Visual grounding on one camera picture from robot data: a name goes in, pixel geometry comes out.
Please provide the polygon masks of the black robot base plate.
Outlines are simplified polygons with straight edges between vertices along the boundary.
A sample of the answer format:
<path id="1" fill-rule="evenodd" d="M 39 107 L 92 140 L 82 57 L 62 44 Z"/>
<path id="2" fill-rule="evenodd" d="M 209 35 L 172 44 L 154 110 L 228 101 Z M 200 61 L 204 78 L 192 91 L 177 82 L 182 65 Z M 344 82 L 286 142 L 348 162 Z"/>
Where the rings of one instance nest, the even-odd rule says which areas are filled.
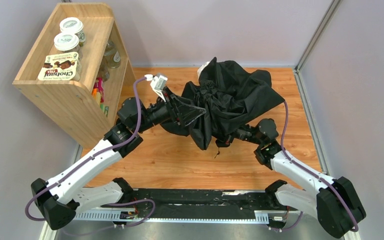
<path id="1" fill-rule="evenodd" d="M 138 188 L 123 202 L 134 201 L 139 217 L 158 219 L 251 220 L 256 211 L 284 214 L 289 209 L 263 190 Z"/>

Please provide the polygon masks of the black folding umbrella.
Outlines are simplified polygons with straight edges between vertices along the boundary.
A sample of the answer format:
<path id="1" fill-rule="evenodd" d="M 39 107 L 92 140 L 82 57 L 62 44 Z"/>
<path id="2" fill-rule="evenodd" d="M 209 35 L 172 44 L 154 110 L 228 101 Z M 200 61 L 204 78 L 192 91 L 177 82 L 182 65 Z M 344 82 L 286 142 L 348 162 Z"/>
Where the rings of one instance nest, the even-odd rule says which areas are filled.
<path id="1" fill-rule="evenodd" d="M 213 138 L 219 147 L 228 147 L 235 130 L 285 101 L 272 88 L 269 71 L 249 73 L 236 61 L 218 62 L 216 57 L 202 71 L 197 85 L 185 84 L 181 96 L 206 113 L 186 127 L 170 121 L 161 126 L 171 134 L 190 136 L 201 150 L 207 150 Z"/>

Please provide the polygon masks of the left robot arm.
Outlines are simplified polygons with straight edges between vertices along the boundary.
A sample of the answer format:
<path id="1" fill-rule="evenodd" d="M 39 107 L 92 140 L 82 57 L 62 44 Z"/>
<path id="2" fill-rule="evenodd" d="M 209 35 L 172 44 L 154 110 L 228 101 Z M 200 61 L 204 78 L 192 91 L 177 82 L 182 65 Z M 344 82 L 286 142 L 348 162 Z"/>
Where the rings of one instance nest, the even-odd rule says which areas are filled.
<path id="1" fill-rule="evenodd" d="M 185 128 L 206 113 L 192 100 L 164 87 L 156 103 L 145 107 L 137 97 L 127 98 L 117 112 L 115 125 L 95 147 L 60 174 L 31 184 L 34 203 L 52 230 L 68 225 L 77 214 L 95 207 L 126 203 L 132 190 L 122 178 L 100 187 L 85 185 L 95 176 L 133 152 L 142 142 L 140 133 L 171 122 Z"/>

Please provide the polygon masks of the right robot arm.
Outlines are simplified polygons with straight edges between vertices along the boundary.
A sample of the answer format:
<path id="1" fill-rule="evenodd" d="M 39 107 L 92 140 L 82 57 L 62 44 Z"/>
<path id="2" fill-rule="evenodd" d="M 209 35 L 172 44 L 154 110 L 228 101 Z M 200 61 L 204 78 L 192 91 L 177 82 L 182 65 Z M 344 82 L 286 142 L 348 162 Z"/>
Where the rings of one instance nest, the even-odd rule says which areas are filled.
<path id="1" fill-rule="evenodd" d="M 278 141 L 279 133 L 273 119 L 262 119 L 256 126 L 245 125 L 231 138 L 257 145 L 257 161 L 280 173 L 299 187 L 277 180 L 265 192 L 274 206 L 292 207 L 317 219 L 332 237 L 340 239 L 348 232 L 357 232 L 358 224 L 367 216 L 352 182 L 342 176 L 335 178 L 317 171 L 294 157 Z"/>

